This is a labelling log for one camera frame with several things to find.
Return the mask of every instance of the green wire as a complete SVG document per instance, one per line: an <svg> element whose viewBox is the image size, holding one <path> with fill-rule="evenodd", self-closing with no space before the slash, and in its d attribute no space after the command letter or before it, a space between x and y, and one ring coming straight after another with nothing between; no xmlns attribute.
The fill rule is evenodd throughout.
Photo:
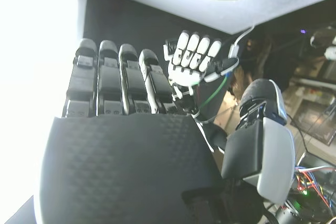
<svg viewBox="0 0 336 224"><path fill-rule="evenodd" d="M222 89L222 87L224 86L224 84L226 83L226 79L227 79L227 74L225 75L224 80L221 82L221 84L218 86L218 88L215 90L215 92L213 92L212 95L210 95L210 97L208 99L206 99L206 101L204 101L199 108L203 108L205 105L207 105L217 94L218 92L220 92L220 90Z"/></svg>

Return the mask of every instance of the green cable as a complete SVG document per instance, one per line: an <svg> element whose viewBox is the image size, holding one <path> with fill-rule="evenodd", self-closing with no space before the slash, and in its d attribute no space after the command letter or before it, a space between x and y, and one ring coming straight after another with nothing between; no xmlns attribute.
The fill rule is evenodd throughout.
<svg viewBox="0 0 336 224"><path fill-rule="evenodd" d="M225 75L225 78L224 80L221 82L221 84L218 86L218 88L215 90L215 92L213 92L212 95L210 95L210 97L208 99L206 99L206 101L204 101L200 106L199 108L203 108L205 105L207 105L217 94L218 92L220 92L220 90L222 89L222 87L224 86L224 84L226 83L226 80L227 80L227 76L228 74Z"/></svg>

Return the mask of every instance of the white wall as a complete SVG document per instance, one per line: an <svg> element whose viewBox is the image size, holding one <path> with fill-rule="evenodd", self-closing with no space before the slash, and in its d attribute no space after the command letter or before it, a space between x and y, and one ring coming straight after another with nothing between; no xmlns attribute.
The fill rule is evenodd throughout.
<svg viewBox="0 0 336 224"><path fill-rule="evenodd" d="M0 223L33 194L85 6L86 0L0 0Z"/></svg>

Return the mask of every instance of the black wall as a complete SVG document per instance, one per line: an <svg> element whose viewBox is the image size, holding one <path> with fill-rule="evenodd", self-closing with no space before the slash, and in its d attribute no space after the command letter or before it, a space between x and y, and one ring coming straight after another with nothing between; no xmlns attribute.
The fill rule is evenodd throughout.
<svg viewBox="0 0 336 224"><path fill-rule="evenodd" d="M104 39L114 41L118 47L129 43L138 54L142 49L151 49L158 56L166 74L168 64L164 61L163 44L166 39L178 38L183 30L197 31L201 35L207 34L223 41L228 37L221 31L131 0L88 0L87 3L84 37L93 39L97 46ZM227 57L228 46L222 48L218 58ZM220 78L213 83L201 85L200 101L206 100L222 80ZM204 107L205 116L210 117L217 113L226 88L227 86L207 108Z"/></svg>

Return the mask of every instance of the white robotic hand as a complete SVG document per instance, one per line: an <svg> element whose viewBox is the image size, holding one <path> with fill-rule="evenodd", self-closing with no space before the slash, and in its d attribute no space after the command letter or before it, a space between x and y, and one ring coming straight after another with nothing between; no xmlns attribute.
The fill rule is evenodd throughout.
<svg viewBox="0 0 336 224"><path fill-rule="evenodd" d="M164 45L165 60L169 61L168 74L172 86L188 87L192 95L192 86L199 84L205 76L206 70L212 60L217 56L222 42L219 39L212 43L208 36L200 38L197 33L189 36L183 31L178 39L174 54L169 55ZM182 94L174 86L178 97Z"/></svg>

